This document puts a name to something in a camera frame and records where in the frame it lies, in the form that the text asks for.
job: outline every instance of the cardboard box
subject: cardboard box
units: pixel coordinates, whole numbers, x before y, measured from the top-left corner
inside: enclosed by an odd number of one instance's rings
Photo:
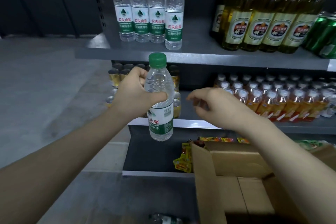
[[[258,151],[250,144],[192,145],[201,224],[308,224]],[[336,150],[310,151],[336,171]]]

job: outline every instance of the green can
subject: green can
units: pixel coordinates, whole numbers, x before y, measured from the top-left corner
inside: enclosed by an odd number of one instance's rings
[[[336,59],[336,32],[329,38],[325,46],[321,48],[319,56],[324,59]]]
[[[336,32],[336,17],[328,17],[309,40],[306,49],[315,54],[319,54],[321,49],[328,42],[330,37]]]
[[[306,48],[307,44],[310,42],[311,39],[315,38],[316,36],[320,36],[319,30],[322,26],[325,25],[325,21],[329,17],[329,14],[327,12],[321,12],[318,17],[316,18],[313,26],[308,31],[305,39],[303,40],[301,46],[303,48]]]

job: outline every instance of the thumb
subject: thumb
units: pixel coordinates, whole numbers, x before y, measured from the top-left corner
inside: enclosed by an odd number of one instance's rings
[[[148,93],[148,98],[149,98],[150,104],[153,106],[159,102],[166,101],[168,96],[165,92],[152,92],[152,93]]]
[[[194,106],[195,108],[195,111],[197,113],[197,115],[202,118],[202,119],[206,119],[206,116],[207,116],[207,113],[208,111],[204,110],[202,107],[199,107],[199,106]]]

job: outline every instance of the store shelf unit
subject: store shelf unit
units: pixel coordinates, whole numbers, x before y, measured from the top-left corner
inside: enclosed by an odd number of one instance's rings
[[[174,128],[220,129],[201,120],[194,111],[192,103],[186,100],[189,91],[181,91],[181,116],[174,120]],[[336,118],[320,117],[313,122],[276,122],[275,125],[284,133],[336,135]],[[137,118],[129,125],[148,126],[147,118]]]
[[[294,54],[280,52],[265,53],[243,50],[227,51],[208,34],[210,20],[203,18],[185,19],[182,48],[176,52],[166,49],[164,44],[121,42],[115,27],[110,27],[76,49],[76,57],[81,59],[103,59],[148,62],[152,52],[163,52],[167,62],[240,67],[268,67],[333,71],[329,59],[321,59],[300,48]]]

